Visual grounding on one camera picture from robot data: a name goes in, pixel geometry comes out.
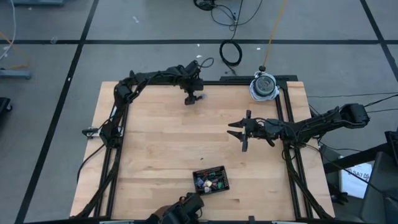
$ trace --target wooden table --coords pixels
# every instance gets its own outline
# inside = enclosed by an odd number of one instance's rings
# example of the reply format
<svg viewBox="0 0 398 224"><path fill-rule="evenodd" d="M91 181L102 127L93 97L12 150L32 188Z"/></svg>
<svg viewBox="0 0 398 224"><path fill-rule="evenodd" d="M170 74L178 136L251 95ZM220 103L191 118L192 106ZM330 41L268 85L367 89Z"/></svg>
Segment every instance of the wooden table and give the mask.
<svg viewBox="0 0 398 224"><path fill-rule="evenodd" d="M109 116L116 82L104 82L93 126ZM294 120L310 117L302 82L288 82ZM207 97L185 106L186 94L177 86L147 86L130 106L118 175L112 219L146 219L179 196L194 192L192 172L224 165L231 189L202 197L204 220L294 220L282 143L270 147L265 140L250 139L247 152L226 130L252 111L252 117L277 118L275 101L255 102L248 86L205 86ZM310 141L317 147L316 141ZM85 157L102 142L88 141ZM71 215L87 204L98 188L103 150L83 168ZM323 208L334 216L319 152L301 149L307 184ZM305 216L299 188L301 214ZM101 214L105 214L108 193Z"/></svg>

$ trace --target black tray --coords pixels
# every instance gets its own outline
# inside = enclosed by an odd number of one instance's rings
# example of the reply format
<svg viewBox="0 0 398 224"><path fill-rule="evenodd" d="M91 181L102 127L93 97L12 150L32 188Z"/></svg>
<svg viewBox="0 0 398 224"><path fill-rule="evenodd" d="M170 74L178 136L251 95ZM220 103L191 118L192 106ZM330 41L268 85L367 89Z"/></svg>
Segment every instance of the black tray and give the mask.
<svg viewBox="0 0 398 224"><path fill-rule="evenodd" d="M205 174L210 174L212 172L220 172L224 175L222 182L224 183L224 187L222 189L212 189L210 192L205 193L203 191L203 189L199 188L195 182L196 179L200 176L203 176ZM192 172L193 175L193 184L195 186L195 191L196 193L198 193L199 195L209 195L209 194L214 194L214 193L218 193L218 192L223 192L225 190L229 190L229 183L228 183L228 178L226 176L226 171L225 171L225 167L224 166L219 166L219 167L213 167L213 168L209 168L209 169L204 169L204 170L199 170L199 171L195 171Z"/></svg>

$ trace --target concrete floor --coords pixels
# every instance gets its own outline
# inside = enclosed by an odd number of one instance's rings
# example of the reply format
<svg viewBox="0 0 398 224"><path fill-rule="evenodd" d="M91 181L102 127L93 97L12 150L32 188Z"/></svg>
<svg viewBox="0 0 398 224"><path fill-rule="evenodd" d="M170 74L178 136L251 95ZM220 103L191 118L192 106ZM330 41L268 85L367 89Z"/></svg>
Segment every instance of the concrete floor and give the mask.
<svg viewBox="0 0 398 224"><path fill-rule="evenodd" d="M238 0L217 0L238 13ZM63 7L17 7L17 40L78 40L94 0L66 0ZM248 19L259 0L244 1L241 20ZM397 40L395 0L368 0L370 10L386 40ZM264 0L256 17L237 29L235 39L268 39L282 1ZM220 12L215 17L223 21ZM12 35L12 11L0 0L0 31ZM205 40L229 39L228 27L215 24L209 12L192 1L99 0L88 40ZM352 0L289 1L275 39L377 40L360 3ZM12 99L14 110L0 128L0 222L14 223L58 103L77 45L20 44L31 58L31 80L0 80L0 96ZM243 60L238 75L252 75L262 63L266 44L241 44ZM67 99L57 123L49 153L37 184L26 222L68 218L82 162L86 138L101 82L117 81L130 70L163 70L197 59L214 57L215 64L201 75L218 80L228 71L218 55L218 44L89 44L80 55ZM388 45L398 57L398 45ZM224 49L228 60L236 50ZM14 51L0 67L23 62ZM297 75L308 96L350 95L398 91L398 82L380 44L275 44L267 71ZM319 112L345 103L369 103L385 97L309 98ZM369 110L397 108L398 99ZM397 111L372 113L364 129L339 129L324 142L332 147L367 149L385 142L384 131L396 130Z"/></svg>

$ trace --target white cable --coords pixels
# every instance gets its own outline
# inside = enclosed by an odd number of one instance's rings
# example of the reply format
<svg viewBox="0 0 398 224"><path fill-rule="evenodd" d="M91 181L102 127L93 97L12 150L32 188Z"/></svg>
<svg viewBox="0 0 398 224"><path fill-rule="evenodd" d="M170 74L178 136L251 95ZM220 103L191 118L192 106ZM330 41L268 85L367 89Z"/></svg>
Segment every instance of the white cable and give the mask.
<svg viewBox="0 0 398 224"><path fill-rule="evenodd" d="M255 79L250 83L250 95L255 101L266 101L266 100L273 100L279 94L279 86L276 85L276 79L272 75L265 73L265 72L256 72L254 74ZM270 93L268 96L259 96L254 90L254 82L261 76L269 77L275 85L274 91Z"/></svg>
<svg viewBox="0 0 398 224"><path fill-rule="evenodd" d="M12 6L12 19L14 20L14 33L12 35L12 41L10 46L4 51L4 53L0 56L0 60L7 54L8 50L12 47L12 45L14 44L14 40L16 38L16 34L17 34L17 21L16 21L16 17L15 17L15 6L14 6L14 1L10 0L11 6Z"/></svg>

